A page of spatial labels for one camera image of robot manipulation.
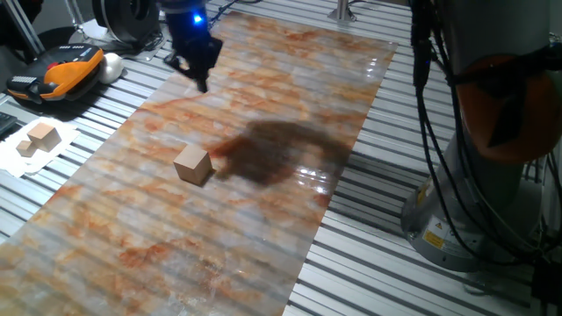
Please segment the glossy surface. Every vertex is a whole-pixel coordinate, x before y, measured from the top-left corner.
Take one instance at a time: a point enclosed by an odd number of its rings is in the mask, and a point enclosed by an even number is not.
[[[219,36],[210,93],[173,75],[0,246],[0,314],[283,311],[394,45],[240,14]]]

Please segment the small wooden cube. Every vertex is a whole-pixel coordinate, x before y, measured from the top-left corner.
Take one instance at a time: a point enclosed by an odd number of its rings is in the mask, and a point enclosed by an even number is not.
[[[177,175],[180,179],[201,185],[213,169],[211,157],[205,150],[188,145],[174,160]]]
[[[33,154],[35,154],[37,146],[35,146],[32,141],[22,140],[19,142],[19,145],[16,147],[16,149],[22,157],[31,157],[33,156]]]
[[[61,136],[56,129],[48,124],[39,123],[29,133],[29,139],[41,150],[50,152],[61,142]]]

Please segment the yellow warning label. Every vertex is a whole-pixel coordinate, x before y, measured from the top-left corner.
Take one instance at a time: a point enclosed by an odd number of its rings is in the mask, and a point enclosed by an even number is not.
[[[439,249],[443,246],[444,239],[434,233],[431,233],[429,230],[425,232],[423,239]]]

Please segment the orange device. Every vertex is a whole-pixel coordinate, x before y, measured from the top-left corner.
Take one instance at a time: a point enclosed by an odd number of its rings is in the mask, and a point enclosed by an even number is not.
[[[97,82],[103,59],[102,49],[90,44],[55,47],[10,78],[6,86],[14,97],[37,104],[75,100]]]

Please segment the white paper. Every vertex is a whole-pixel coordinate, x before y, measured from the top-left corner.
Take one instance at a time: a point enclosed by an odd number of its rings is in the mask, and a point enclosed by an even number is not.
[[[32,157],[22,157],[16,148],[20,141],[29,140],[27,133],[38,123],[45,123],[54,127],[61,136],[61,142],[49,153],[37,149]],[[80,132],[76,130],[76,126],[69,123],[63,123],[54,118],[37,118],[10,135],[5,141],[0,142],[0,169],[7,170],[15,177],[39,172],[57,155],[61,154],[79,134]]]

